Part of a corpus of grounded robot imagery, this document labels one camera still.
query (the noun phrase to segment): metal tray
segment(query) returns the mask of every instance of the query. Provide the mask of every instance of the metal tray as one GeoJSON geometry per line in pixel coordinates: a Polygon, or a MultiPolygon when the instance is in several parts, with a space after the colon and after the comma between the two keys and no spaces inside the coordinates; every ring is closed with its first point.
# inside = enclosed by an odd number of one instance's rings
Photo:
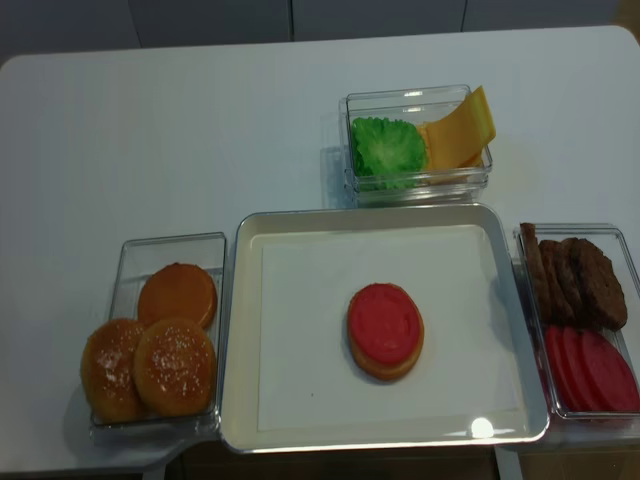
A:
{"type": "MultiPolygon", "coordinates": [[[[640,281],[631,260],[631,254],[627,248],[622,232],[615,226],[607,223],[544,223],[536,224],[536,235],[541,240],[564,240],[569,237],[586,238],[600,247],[604,254],[613,263],[613,268],[618,281],[622,285],[629,311],[629,320],[621,330],[612,332],[601,329],[600,333],[611,343],[624,357],[625,361],[634,372],[640,366],[640,358],[632,358],[629,351],[640,352],[640,281]],[[627,349],[627,342],[632,348],[627,349]]],[[[636,419],[640,420],[640,412],[576,412],[571,411],[562,402],[551,373],[547,350],[544,342],[544,325],[540,322],[538,305],[535,301],[533,284],[527,267],[524,244],[520,227],[514,231],[518,247],[519,259],[524,270],[524,286],[531,305],[532,315],[528,316],[531,322],[531,333],[534,347],[538,357],[538,363],[545,379],[546,393],[552,413],[565,420],[612,420],[612,419],[636,419]]]]}
{"type": "MultiPolygon", "coordinates": [[[[204,233],[178,237],[130,240],[124,243],[120,254],[118,273],[109,311],[109,319],[137,318],[138,296],[147,279],[161,268],[175,262],[200,266],[213,279],[218,293],[218,308],[211,326],[209,338],[218,360],[220,352],[221,319],[225,316],[225,292],[223,289],[226,259],[226,238],[223,233],[204,233]]],[[[218,377],[222,370],[218,361],[218,377]]],[[[200,435],[213,435],[219,424],[220,388],[217,389],[207,410],[181,417],[149,416],[134,422],[103,423],[91,414],[90,434],[97,444],[117,444],[131,440],[175,441],[200,435]]]]}
{"type": "Polygon", "coordinates": [[[231,295],[220,434],[233,450],[519,443],[548,427],[504,232],[485,206],[252,215],[231,295]],[[373,282],[403,287],[425,322],[418,363],[392,384],[346,347],[348,302],[373,282]]]}

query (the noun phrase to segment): tomato slice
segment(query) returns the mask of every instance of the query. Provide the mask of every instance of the tomato slice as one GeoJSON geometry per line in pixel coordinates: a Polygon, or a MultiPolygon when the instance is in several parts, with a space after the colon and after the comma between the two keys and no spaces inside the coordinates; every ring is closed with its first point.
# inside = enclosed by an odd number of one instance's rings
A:
{"type": "Polygon", "coordinates": [[[579,350],[587,381],[607,410],[640,410],[640,395],[633,373],[613,345],[602,335],[585,332],[579,350]]]}
{"type": "Polygon", "coordinates": [[[562,361],[562,329],[556,326],[547,328],[544,336],[547,345],[547,354],[549,355],[549,365],[553,374],[554,383],[560,394],[560,400],[571,411],[579,411],[578,399],[574,392],[569,388],[569,380],[567,378],[566,364],[562,361]]]}
{"type": "Polygon", "coordinates": [[[580,354],[580,333],[567,327],[562,332],[562,358],[567,365],[569,388],[574,392],[578,407],[584,412],[602,412],[607,408],[596,395],[592,384],[587,380],[585,365],[580,354]]]}

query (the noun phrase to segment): white tray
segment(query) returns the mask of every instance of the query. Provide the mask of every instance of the white tray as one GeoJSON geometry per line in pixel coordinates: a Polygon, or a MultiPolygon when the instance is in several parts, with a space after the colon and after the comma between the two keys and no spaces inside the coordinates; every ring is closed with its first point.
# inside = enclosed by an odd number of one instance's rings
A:
{"type": "Polygon", "coordinates": [[[497,216],[479,204],[258,214],[238,229],[220,433],[243,452],[533,441],[549,422],[497,216]],[[384,384],[345,342],[351,297],[404,288],[425,322],[384,384]]]}

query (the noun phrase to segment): white table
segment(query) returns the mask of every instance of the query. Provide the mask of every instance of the white table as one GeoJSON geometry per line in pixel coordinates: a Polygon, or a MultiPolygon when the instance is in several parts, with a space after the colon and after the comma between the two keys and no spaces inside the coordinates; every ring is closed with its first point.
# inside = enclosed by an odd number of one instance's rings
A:
{"type": "Polygon", "coordinates": [[[140,470],[184,448],[105,449],[87,436],[79,359],[106,318],[122,243],[219,230],[232,243],[252,212],[340,206],[338,99],[452,83],[484,85],[491,104],[499,133],[482,201],[506,230],[608,221],[640,259],[640,49],[617,27],[6,64],[0,472],[140,470]]]}

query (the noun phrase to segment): bun bottom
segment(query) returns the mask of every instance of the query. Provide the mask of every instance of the bun bottom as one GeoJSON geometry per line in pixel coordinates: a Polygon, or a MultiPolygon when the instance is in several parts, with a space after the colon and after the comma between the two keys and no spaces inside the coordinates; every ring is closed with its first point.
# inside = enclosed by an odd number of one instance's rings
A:
{"type": "Polygon", "coordinates": [[[420,320],[420,337],[418,343],[406,358],[406,360],[397,363],[395,365],[385,365],[380,362],[376,362],[372,358],[368,357],[353,341],[351,334],[349,334],[349,348],[351,349],[351,355],[356,365],[361,370],[369,375],[376,377],[379,380],[391,381],[404,377],[418,361],[420,353],[422,352],[422,344],[424,343],[424,325],[420,320]]]}

